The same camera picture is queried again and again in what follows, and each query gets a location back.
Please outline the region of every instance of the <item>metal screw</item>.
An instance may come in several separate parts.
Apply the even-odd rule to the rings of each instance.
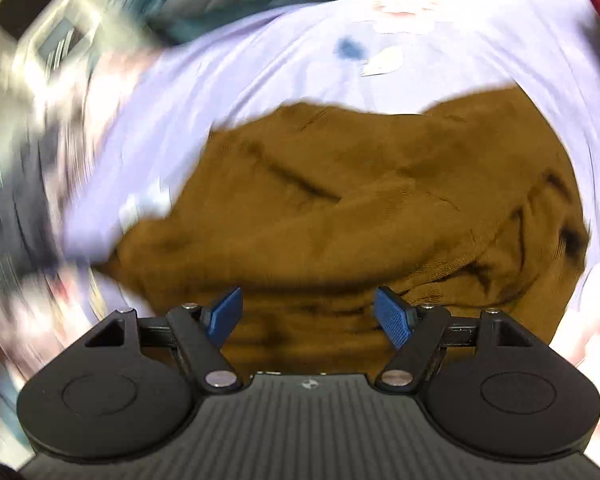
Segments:
[[[209,372],[205,381],[215,388],[225,388],[235,384],[238,377],[229,370],[216,370],[215,372]]]
[[[404,370],[387,370],[382,374],[382,382],[389,386],[406,386],[413,381],[413,375]]]

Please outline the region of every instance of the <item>black circular base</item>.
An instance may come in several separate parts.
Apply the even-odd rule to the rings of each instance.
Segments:
[[[555,367],[540,370],[547,360],[534,364],[524,352],[443,367],[426,393],[432,418],[461,444],[494,456],[540,459],[583,448],[600,416],[595,387],[556,354]],[[504,358],[492,360],[496,354]]]
[[[185,380],[139,350],[74,344],[25,384],[18,418],[37,450],[101,460],[157,445],[191,407]]]

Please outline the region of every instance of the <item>white object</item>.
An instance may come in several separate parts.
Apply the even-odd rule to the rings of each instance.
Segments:
[[[362,67],[362,75],[380,75],[395,72],[402,66],[402,47],[388,46],[380,54],[373,56]]]
[[[119,218],[123,233],[126,233],[138,223],[139,219],[149,216],[164,218],[171,211],[171,194],[169,189],[163,189],[160,182],[152,184],[142,194],[132,194],[120,208]]]

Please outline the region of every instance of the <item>brown knit fabric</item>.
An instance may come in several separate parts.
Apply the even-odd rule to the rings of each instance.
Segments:
[[[238,371],[375,374],[379,285],[456,315],[505,308],[549,341],[587,232],[570,161],[519,88],[422,115],[297,104],[214,132],[171,215],[104,270],[159,312],[235,285]]]

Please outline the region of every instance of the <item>blue gripper pad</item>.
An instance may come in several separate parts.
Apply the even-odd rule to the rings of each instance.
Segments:
[[[206,327],[206,336],[220,348],[234,331],[242,317],[242,290],[234,288],[216,306],[205,308],[200,321]]]
[[[415,307],[386,286],[376,291],[374,315],[396,349],[407,342],[418,322]]]

